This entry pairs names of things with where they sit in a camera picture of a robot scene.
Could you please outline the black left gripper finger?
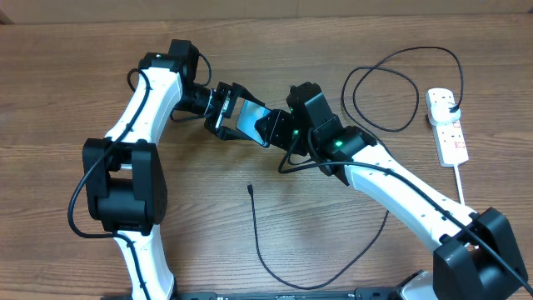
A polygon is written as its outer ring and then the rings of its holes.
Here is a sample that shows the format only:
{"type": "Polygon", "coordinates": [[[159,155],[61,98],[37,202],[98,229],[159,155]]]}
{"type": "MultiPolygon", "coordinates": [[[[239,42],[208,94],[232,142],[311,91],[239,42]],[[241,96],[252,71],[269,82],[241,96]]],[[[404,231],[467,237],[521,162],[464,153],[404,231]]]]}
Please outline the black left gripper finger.
{"type": "Polygon", "coordinates": [[[231,140],[247,140],[251,141],[252,139],[248,137],[245,133],[240,132],[236,129],[231,129],[229,127],[220,126],[217,130],[216,136],[222,141],[231,141],[231,140]]]}
{"type": "Polygon", "coordinates": [[[234,95],[237,97],[237,98],[242,98],[244,100],[247,100],[249,102],[252,102],[252,103],[255,103],[257,105],[259,105],[260,107],[264,107],[265,106],[265,103],[260,101],[259,99],[257,99],[255,96],[253,96],[245,87],[243,87],[242,85],[240,84],[237,84],[237,83],[233,83],[232,84],[232,89],[233,89],[233,92],[234,92],[234,95]]]}

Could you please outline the Samsung Galaxy smartphone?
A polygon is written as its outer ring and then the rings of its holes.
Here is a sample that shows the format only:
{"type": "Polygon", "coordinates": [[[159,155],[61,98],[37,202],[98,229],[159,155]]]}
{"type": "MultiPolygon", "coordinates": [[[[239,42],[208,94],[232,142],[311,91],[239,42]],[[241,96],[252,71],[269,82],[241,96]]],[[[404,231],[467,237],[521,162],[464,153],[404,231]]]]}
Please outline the Samsung Galaxy smartphone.
{"type": "Polygon", "coordinates": [[[239,132],[246,135],[252,141],[258,143],[264,148],[268,148],[270,143],[255,128],[256,122],[266,117],[271,112],[270,109],[260,106],[249,100],[245,100],[239,117],[237,119],[236,128],[239,132]]]}

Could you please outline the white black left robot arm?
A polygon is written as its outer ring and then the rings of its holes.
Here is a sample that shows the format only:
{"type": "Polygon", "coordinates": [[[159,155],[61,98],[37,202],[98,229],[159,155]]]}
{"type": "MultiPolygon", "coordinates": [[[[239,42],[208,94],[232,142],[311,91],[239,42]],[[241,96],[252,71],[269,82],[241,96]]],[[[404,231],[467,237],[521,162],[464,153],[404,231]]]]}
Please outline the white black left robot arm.
{"type": "Polygon", "coordinates": [[[149,52],[134,68],[137,83],[117,123],[103,138],[82,148],[84,175],[75,191],[85,191],[90,216],[101,222],[96,239],[120,247],[132,282],[130,299],[178,299],[177,280],[167,265],[161,224],[167,210],[167,185],[157,145],[175,111],[202,119],[222,140],[245,134],[222,126],[238,98],[260,107],[243,86],[219,83],[214,89],[195,81],[203,58],[188,40],[174,39],[168,52],[149,52]]]}

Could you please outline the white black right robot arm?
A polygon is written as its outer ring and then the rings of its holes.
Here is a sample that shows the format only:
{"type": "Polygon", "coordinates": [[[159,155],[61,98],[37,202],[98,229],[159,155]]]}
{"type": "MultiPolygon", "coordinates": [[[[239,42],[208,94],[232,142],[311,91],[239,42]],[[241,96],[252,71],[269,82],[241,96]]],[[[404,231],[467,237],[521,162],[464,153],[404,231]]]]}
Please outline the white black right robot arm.
{"type": "Polygon", "coordinates": [[[392,289],[390,299],[507,299],[532,290],[508,219],[493,207],[482,213],[450,200],[400,165],[370,133],[343,126],[320,87],[293,86],[288,110],[258,107],[261,140],[308,155],[293,172],[318,168],[366,194],[402,221],[432,255],[433,268],[392,289]]]}

